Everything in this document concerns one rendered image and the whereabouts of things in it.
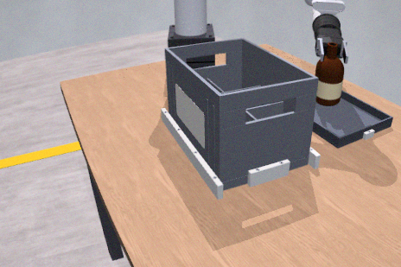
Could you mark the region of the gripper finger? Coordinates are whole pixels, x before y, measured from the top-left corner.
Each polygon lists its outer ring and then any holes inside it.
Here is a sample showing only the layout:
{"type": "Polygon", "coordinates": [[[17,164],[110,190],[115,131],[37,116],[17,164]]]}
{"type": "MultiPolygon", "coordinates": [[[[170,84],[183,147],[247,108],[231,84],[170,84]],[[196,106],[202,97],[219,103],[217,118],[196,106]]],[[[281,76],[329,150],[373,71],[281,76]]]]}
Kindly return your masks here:
{"type": "Polygon", "coordinates": [[[321,61],[324,62],[325,52],[324,46],[322,45],[322,38],[317,39],[316,55],[320,55],[321,61]]]}
{"type": "Polygon", "coordinates": [[[342,41],[340,56],[343,57],[344,64],[347,64],[348,61],[347,41],[342,41]]]}

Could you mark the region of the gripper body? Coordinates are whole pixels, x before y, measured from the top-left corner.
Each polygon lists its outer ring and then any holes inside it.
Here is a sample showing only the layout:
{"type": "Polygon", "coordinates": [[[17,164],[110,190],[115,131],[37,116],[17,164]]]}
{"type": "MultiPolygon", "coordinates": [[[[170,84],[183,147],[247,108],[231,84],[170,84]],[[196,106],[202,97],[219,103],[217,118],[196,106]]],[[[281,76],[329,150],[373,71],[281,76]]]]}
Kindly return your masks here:
{"type": "Polygon", "coordinates": [[[337,0],[313,0],[313,30],[315,33],[315,52],[317,38],[322,38],[322,43],[327,54],[328,42],[338,44],[337,57],[341,59],[341,45],[344,39],[341,37],[341,23],[336,14],[345,10],[345,3],[337,0]]]}

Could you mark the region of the dark grey open-top crate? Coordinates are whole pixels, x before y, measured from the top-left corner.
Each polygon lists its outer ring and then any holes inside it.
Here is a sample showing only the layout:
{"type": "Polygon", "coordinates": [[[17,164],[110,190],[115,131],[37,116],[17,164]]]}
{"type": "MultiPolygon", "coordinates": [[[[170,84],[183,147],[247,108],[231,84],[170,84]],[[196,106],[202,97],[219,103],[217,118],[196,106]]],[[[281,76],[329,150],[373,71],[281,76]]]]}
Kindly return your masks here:
{"type": "Polygon", "coordinates": [[[169,114],[223,191],[255,168],[308,165],[319,78],[245,38],[165,48],[165,61],[169,114]],[[187,65],[224,53],[224,65],[187,65]]]}

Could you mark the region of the brown bottle with cream label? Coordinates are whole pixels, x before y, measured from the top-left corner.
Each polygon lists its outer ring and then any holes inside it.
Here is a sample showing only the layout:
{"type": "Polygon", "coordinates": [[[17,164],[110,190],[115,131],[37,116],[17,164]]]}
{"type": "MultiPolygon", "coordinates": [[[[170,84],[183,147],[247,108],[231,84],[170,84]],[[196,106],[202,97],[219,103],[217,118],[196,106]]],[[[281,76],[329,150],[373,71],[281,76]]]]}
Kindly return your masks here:
{"type": "Polygon", "coordinates": [[[328,43],[324,62],[318,60],[315,76],[319,78],[316,102],[320,105],[332,106],[341,100],[341,90],[344,77],[344,66],[337,57],[338,44],[328,43]]]}

